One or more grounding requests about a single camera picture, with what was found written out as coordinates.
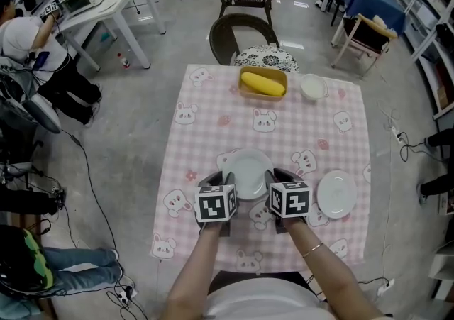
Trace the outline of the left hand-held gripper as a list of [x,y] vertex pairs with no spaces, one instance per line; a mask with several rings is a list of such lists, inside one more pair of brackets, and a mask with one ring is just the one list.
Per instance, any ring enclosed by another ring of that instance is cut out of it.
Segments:
[[194,212],[200,231],[211,224],[221,224],[220,237],[230,236],[230,220],[238,210],[235,182],[234,173],[229,172],[223,182],[223,173],[218,171],[198,183]]

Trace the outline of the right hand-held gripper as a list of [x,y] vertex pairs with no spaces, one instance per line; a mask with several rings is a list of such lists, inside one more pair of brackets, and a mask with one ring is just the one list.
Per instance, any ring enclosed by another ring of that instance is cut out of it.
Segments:
[[266,170],[264,181],[268,190],[267,207],[275,217],[277,234],[286,233],[284,219],[305,221],[313,204],[312,188],[293,172],[275,167]]

